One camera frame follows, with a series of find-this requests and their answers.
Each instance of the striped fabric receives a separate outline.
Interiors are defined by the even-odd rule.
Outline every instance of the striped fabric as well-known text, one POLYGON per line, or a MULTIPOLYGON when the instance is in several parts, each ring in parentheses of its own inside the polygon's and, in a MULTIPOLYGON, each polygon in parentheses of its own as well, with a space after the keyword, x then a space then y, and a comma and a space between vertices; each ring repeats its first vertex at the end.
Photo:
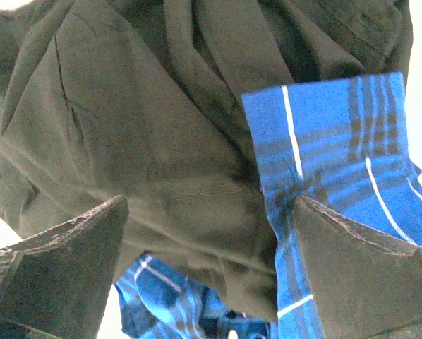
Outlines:
POLYGON ((230 312, 214 290, 143 255, 116 284, 132 338, 324 338, 289 212, 299 195, 422 246, 400 73, 271 88, 243 103, 278 240, 278 323, 230 312))
POLYGON ((243 103, 278 238, 279 338, 324 338, 291 202, 310 196, 422 246, 422 187, 408 156, 402 75, 282 86, 244 95, 243 103))

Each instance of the blue garment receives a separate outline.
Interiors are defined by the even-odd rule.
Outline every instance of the blue garment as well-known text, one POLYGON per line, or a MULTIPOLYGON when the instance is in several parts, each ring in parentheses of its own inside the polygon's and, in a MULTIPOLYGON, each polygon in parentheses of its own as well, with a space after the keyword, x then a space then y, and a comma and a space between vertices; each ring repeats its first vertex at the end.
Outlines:
POLYGON ((238 327, 215 291, 151 259, 147 267, 163 276, 146 268, 138 275, 136 261, 116 284, 132 338, 216 338, 213 327, 217 338, 231 328, 239 338, 324 338, 289 213, 299 195, 422 246, 420 170, 408 154, 400 73, 281 86, 244 95, 243 104, 278 241, 278 323, 232 314, 238 327))

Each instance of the blue plaid fabric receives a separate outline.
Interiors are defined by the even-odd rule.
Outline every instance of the blue plaid fabric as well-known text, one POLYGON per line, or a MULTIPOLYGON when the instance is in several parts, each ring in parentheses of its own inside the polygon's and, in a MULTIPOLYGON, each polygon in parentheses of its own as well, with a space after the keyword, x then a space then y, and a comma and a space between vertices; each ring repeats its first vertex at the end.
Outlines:
POLYGON ((400 73, 281 86, 243 103, 278 241, 278 323, 230 312, 214 290, 144 255, 116 284, 132 338, 324 338, 289 212, 299 195, 422 246, 400 73))

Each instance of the dark gray fabric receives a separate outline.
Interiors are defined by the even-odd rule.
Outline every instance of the dark gray fabric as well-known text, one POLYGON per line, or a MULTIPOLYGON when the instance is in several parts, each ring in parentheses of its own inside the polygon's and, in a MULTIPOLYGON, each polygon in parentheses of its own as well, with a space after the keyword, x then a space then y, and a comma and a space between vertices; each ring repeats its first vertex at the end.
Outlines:
POLYGON ((150 251, 232 309, 275 320, 276 241, 240 95, 406 75, 407 13, 382 0, 36 0, 0 11, 0 216, 26 237, 124 194, 116 279, 150 251))

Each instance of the blue cloth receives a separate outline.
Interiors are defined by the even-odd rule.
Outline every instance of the blue cloth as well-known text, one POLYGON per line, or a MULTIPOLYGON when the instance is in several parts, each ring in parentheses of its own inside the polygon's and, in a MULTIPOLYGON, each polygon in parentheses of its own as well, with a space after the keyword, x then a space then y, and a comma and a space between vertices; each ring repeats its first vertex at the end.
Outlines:
POLYGON ((289 213, 299 195, 422 246, 400 73, 281 86, 244 95, 243 104, 278 241, 278 323, 233 314, 214 290, 151 258, 155 274, 143 256, 116 284, 132 338, 226 338, 233 328, 240 339, 324 338, 289 213))

